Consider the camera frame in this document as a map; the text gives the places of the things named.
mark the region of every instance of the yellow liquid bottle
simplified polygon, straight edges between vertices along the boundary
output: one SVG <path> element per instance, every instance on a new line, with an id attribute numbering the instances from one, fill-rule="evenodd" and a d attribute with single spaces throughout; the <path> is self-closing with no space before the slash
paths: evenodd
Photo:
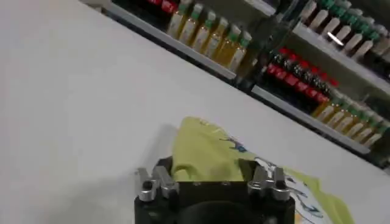
<path id="1" fill-rule="evenodd" d="M 192 48 L 199 53 L 202 53 L 202 49 L 204 49 L 204 45 L 210 35 L 211 27 L 215 21 L 216 15 L 213 11 L 209 11 L 207 15 L 206 22 L 199 28 L 197 32 Z"/>
<path id="2" fill-rule="evenodd" d="M 348 111 L 345 113 L 344 117 L 340 119 L 339 122 L 335 124 L 335 130 L 343 133 L 343 131 L 349 128 L 351 125 L 359 121 L 359 105 L 354 102 L 348 108 Z"/>
<path id="3" fill-rule="evenodd" d="M 340 107 L 342 102 L 342 94 L 336 89 L 332 89 L 331 101 L 324 102 L 317 107 L 317 109 L 311 114 L 317 120 L 323 122 L 328 118 L 333 112 Z"/>
<path id="4" fill-rule="evenodd" d="M 229 35 L 224 39 L 221 48 L 218 50 L 215 58 L 216 62 L 227 66 L 236 50 L 237 39 L 240 33 L 241 30 L 236 25 L 233 25 Z"/>
<path id="5" fill-rule="evenodd" d="M 188 18 L 188 20 L 185 22 L 183 26 L 182 33 L 179 36 L 179 41 L 183 44 L 191 45 L 191 40 L 193 39 L 193 35 L 195 33 L 199 15 L 203 10 L 202 4 L 196 4 L 194 6 L 194 10 L 191 13 L 191 16 Z"/>
<path id="6" fill-rule="evenodd" d="M 388 121 L 383 121 L 379 127 L 377 128 L 377 131 L 375 134 L 371 135 L 367 140 L 365 140 L 362 144 L 370 148 L 374 143 L 376 143 L 377 140 L 382 138 L 383 133 L 390 127 L 390 123 Z"/>
<path id="7" fill-rule="evenodd" d="M 227 65 L 227 68 L 232 72 L 236 72 L 238 66 L 241 64 L 241 61 L 243 60 L 246 54 L 246 48 L 248 47 L 251 40 L 252 40 L 252 36 L 248 32 L 244 32 L 243 38 L 239 42 L 239 45 L 236 48 L 236 51 L 234 52 L 232 59 Z"/>
<path id="8" fill-rule="evenodd" d="M 221 18 L 219 20 L 219 25 L 217 29 L 209 36 L 204 48 L 202 49 L 203 54 L 208 58 L 214 58 L 219 46 L 222 43 L 222 37 L 224 36 L 224 32 L 226 27 L 228 26 L 228 22 L 225 18 Z"/>
<path id="9" fill-rule="evenodd" d="M 348 107 L 351 103 L 352 100 L 345 97 L 341 106 L 336 108 L 333 114 L 331 114 L 324 120 L 324 123 L 327 124 L 329 127 L 334 128 L 337 122 L 339 122 L 344 117 L 346 112 L 348 112 Z"/>
<path id="10" fill-rule="evenodd" d="M 182 0 L 179 8 L 176 10 L 176 12 L 173 13 L 171 21 L 169 22 L 168 29 L 166 33 L 175 38 L 178 39 L 179 34 L 182 32 L 184 23 L 186 21 L 186 11 L 188 7 L 190 6 L 192 0 Z"/>
<path id="11" fill-rule="evenodd" d="M 350 138 L 353 138 L 358 132 L 362 129 L 365 129 L 369 125 L 369 119 L 372 117 L 374 112 L 369 108 L 360 111 L 360 116 L 358 121 L 355 124 L 352 124 L 350 127 L 344 129 L 344 135 Z"/>
<path id="12" fill-rule="evenodd" d="M 375 132 L 377 125 L 383 120 L 383 118 L 374 113 L 369 119 L 368 125 L 362 128 L 354 137 L 353 140 L 359 143 L 366 142 Z"/>

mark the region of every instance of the yellow cloth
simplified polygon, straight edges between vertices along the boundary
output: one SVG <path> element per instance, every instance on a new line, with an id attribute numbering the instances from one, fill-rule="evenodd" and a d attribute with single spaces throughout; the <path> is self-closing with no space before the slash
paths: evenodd
<path id="1" fill-rule="evenodd" d="M 186 117 L 175 139 L 172 157 L 171 174 L 176 181 L 242 181 L 238 159 L 255 159 L 256 155 L 248 152 L 220 127 L 199 118 Z M 317 178 L 289 169 L 286 171 L 305 184 L 305 188 L 311 191 L 309 194 L 315 197 L 334 224 L 353 224 L 344 202 L 323 193 Z M 296 223 L 310 223 L 307 222 L 307 215 L 299 212 L 299 205 L 296 205 Z"/>

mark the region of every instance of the white table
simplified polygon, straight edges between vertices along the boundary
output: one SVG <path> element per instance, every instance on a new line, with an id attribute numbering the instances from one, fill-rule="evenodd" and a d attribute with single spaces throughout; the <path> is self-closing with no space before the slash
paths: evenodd
<path id="1" fill-rule="evenodd" d="M 79 2 L 2 2 L 0 30 L 1 224 L 130 223 L 129 174 L 189 115 L 388 222 L 384 172 Z"/>

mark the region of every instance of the white shelf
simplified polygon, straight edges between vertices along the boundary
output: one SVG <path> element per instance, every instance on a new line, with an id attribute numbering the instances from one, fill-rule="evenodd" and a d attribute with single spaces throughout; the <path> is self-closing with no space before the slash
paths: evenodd
<path id="1" fill-rule="evenodd" d="M 120 6 L 108 2 L 104 5 L 104 8 L 108 10 L 109 12 L 115 14 L 116 16 L 124 19 L 128 23 L 137 26 L 141 30 L 145 31 L 146 33 L 152 35 L 155 38 L 158 38 L 159 40 L 163 41 L 164 43 L 170 45 L 174 49 L 177 49 L 178 51 L 184 53 L 185 55 L 193 58 L 197 62 L 201 63 L 202 65 L 214 70 L 218 74 L 224 76 L 227 79 L 234 79 L 236 77 L 236 74 L 227 68 L 221 66 L 220 64 L 214 62 L 213 60 L 210 60 L 208 57 L 194 51 L 192 48 L 188 47 L 187 45 L 177 41 L 176 39 L 173 39 L 171 36 L 166 34 L 165 32 L 159 30 L 158 28 L 150 25 L 149 23 L 143 21 L 141 18 L 137 17 L 136 15 L 124 10 Z"/>
<path id="2" fill-rule="evenodd" d="M 260 96 L 264 100 L 267 100 L 271 104 L 280 108 L 282 111 L 298 118 L 300 121 L 302 121 L 306 124 L 309 124 L 310 126 L 320 130 L 321 132 L 325 133 L 326 135 L 332 137 L 333 139 L 349 146 L 351 149 L 355 150 L 356 152 L 358 152 L 360 154 L 367 154 L 370 152 L 370 150 L 367 147 L 365 147 L 365 146 L 357 143 L 356 141 L 340 134 L 339 132 L 326 126 L 322 122 L 312 118 L 310 115 L 300 111 L 299 109 L 292 106 L 288 102 L 285 102 L 284 100 L 279 99 L 278 97 L 274 96 L 273 94 L 266 91 L 265 89 L 260 88 L 259 86 L 255 86 L 252 89 L 252 93 Z"/>
<path id="3" fill-rule="evenodd" d="M 345 54 L 339 52 L 326 40 L 324 40 L 318 34 L 304 26 L 302 23 L 299 23 L 293 30 L 293 32 L 302 39 L 306 40 L 312 46 L 327 54 L 332 59 L 338 61 L 338 63 L 344 65 L 346 68 L 353 71 L 357 76 L 361 77 L 362 79 L 365 79 L 365 81 L 369 82 L 371 85 L 376 86 L 377 88 L 384 91 L 386 94 L 390 95 L 389 83 L 378 77 L 374 72 L 365 68 L 363 65 L 357 63 Z"/>

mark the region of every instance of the bottle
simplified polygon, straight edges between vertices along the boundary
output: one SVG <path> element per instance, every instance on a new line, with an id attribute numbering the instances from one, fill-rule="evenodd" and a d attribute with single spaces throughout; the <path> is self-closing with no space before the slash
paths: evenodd
<path id="1" fill-rule="evenodd" d="M 374 24 L 374 19 L 371 17 L 362 18 L 355 25 L 355 33 L 350 32 L 344 39 L 346 45 L 343 47 L 342 51 L 345 54 L 350 54 L 351 50 L 363 39 L 363 37 L 371 31 L 371 27 Z"/>
<path id="2" fill-rule="evenodd" d="M 371 147 L 377 140 L 382 138 L 383 133 L 390 127 L 390 123 L 388 121 L 383 121 L 375 134 L 373 134 L 370 138 L 363 142 L 363 145 L 367 148 Z"/>
<path id="3" fill-rule="evenodd" d="M 336 34 L 336 39 L 342 44 L 344 38 L 352 31 L 352 26 L 358 21 L 358 18 L 363 14 L 360 9 L 349 9 L 342 17 L 341 24 L 338 25 L 334 30 L 333 34 Z M 327 37 L 328 41 L 332 41 L 332 44 L 337 47 L 342 47 L 334 39 Z"/>
<path id="4" fill-rule="evenodd" d="M 360 106 L 356 102 L 353 102 L 349 106 L 348 112 L 345 113 L 344 117 L 335 124 L 335 130 L 343 133 L 346 128 L 349 128 L 352 124 L 359 121 L 359 107 Z"/>
<path id="5" fill-rule="evenodd" d="M 306 23 L 306 20 L 313 14 L 314 10 L 317 8 L 317 3 L 314 0 L 309 0 L 302 12 L 300 13 L 301 23 Z"/>
<path id="6" fill-rule="evenodd" d="M 191 13 L 190 18 L 185 22 L 185 25 L 183 27 L 182 33 L 180 34 L 179 41 L 183 44 L 190 44 L 190 41 L 192 40 L 192 37 L 194 35 L 194 32 L 196 30 L 197 24 L 198 24 L 198 18 L 200 13 L 203 10 L 203 5 L 198 3 L 194 6 L 194 10 Z"/>
<path id="7" fill-rule="evenodd" d="M 375 29 L 369 34 L 367 34 L 363 41 L 360 41 L 361 44 L 358 44 L 355 47 L 355 53 L 352 55 L 352 59 L 359 60 L 361 59 L 367 51 L 369 51 L 379 39 L 387 34 L 387 30 L 382 25 L 377 25 Z"/>
<path id="8" fill-rule="evenodd" d="M 219 64 L 227 66 L 229 61 L 232 59 L 234 50 L 236 49 L 237 45 L 236 42 L 240 33 L 241 30 L 236 25 L 233 25 L 229 35 L 224 39 L 221 48 L 218 50 L 216 61 Z"/>
<path id="9" fill-rule="evenodd" d="M 232 72 L 235 72 L 243 60 L 246 54 L 246 48 L 248 47 L 250 41 L 252 40 L 252 36 L 248 32 L 244 32 L 244 35 L 239 42 L 238 47 L 236 48 L 236 52 L 233 54 L 232 59 L 227 65 L 227 68 Z"/>
<path id="10" fill-rule="evenodd" d="M 210 35 L 209 39 L 207 40 L 205 44 L 205 49 L 202 50 L 204 52 L 204 55 L 208 58 L 214 58 L 215 54 L 217 53 L 217 49 L 221 45 L 222 37 L 224 35 L 224 32 L 226 30 L 226 27 L 228 26 L 228 22 L 225 18 L 221 18 L 219 20 L 219 25 L 217 29 Z"/>
<path id="11" fill-rule="evenodd" d="M 324 22 L 324 20 L 327 18 L 327 16 L 329 15 L 329 9 L 335 2 L 334 0 L 322 0 L 319 3 L 321 10 L 318 12 L 316 17 L 314 17 L 314 19 L 309 25 L 309 28 L 314 31 L 316 31 L 317 28 L 321 25 L 321 23 Z"/>
<path id="12" fill-rule="evenodd" d="M 359 143 L 366 142 L 371 135 L 375 132 L 377 125 L 383 120 L 381 116 L 374 113 L 374 115 L 369 119 L 368 125 L 362 128 L 355 136 L 352 137 L 353 140 Z"/>
<path id="13" fill-rule="evenodd" d="M 321 32 L 321 36 L 327 37 L 328 32 L 333 32 L 333 30 L 340 24 L 341 17 L 346 13 L 351 5 L 351 2 L 349 1 L 336 1 L 336 3 L 329 10 L 330 16 L 324 20 L 318 30 L 318 32 Z"/>
<path id="14" fill-rule="evenodd" d="M 202 49 L 204 49 L 204 45 L 207 41 L 207 38 L 210 34 L 211 27 L 214 23 L 216 15 L 213 11 L 210 11 L 207 15 L 206 22 L 199 28 L 197 35 L 194 39 L 193 49 L 199 53 L 202 53 Z"/>
<path id="15" fill-rule="evenodd" d="M 329 127 L 335 128 L 335 125 L 344 117 L 345 114 L 348 113 L 348 108 L 352 104 L 352 100 L 347 96 L 344 96 L 344 101 L 341 104 L 341 107 L 336 109 L 333 114 L 331 114 L 324 123 L 326 123 Z"/>
<path id="16" fill-rule="evenodd" d="M 324 102 L 311 114 L 312 117 L 323 122 L 326 120 L 334 111 L 336 111 L 342 102 L 343 95 L 336 89 L 332 89 L 331 101 Z"/>
<path id="17" fill-rule="evenodd" d="M 177 39 L 179 37 L 179 34 L 181 33 L 184 22 L 185 22 L 185 13 L 190 6 L 192 0 L 182 0 L 182 2 L 179 5 L 179 9 L 176 10 L 176 12 L 173 13 L 171 22 L 169 23 L 168 30 L 166 33 Z"/>
<path id="18" fill-rule="evenodd" d="M 374 112 L 370 108 L 363 108 L 361 106 L 359 120 L 355 124 L 351 124 L 350 127 L 344 129 L 344 135 L 353 138 L 362 129 L 369 126 L 369 120 L 374 115 Z"/>

